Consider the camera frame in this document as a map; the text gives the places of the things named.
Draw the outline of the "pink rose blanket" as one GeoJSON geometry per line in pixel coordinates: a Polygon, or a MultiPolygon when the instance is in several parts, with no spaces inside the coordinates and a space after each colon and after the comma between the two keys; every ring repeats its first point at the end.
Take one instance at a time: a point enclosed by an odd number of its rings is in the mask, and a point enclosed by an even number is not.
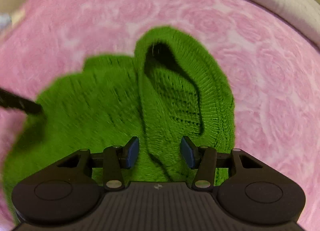
{"type": "Polygon", "coordinates": [[[319,230],[319,51],[247,0],[29,0],[1,42],[1,87],[34,98],[100,52],[132,54],[172,25],[210,50],[235,98],[236,146],[298,182],[300,224],[319,230]]]}

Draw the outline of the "green knitted sweater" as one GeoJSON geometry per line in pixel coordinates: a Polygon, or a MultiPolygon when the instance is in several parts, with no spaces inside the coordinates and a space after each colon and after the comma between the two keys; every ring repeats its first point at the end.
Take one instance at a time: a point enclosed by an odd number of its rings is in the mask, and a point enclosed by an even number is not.
{"type": "Polygon", "coordinates": [[[4,161],[10,210],[18,182],[82,148],[102,152],[136,136],[140,151],[125,181],[191,182],[195,171],[180,153],[183,136],[219,152],[234,146],[227,77],[198,41],[172,27],[149,30],[132,57],[88,58],[81,72],[54,81],[37,102],[43,113],[27,117],[4,161]]]}

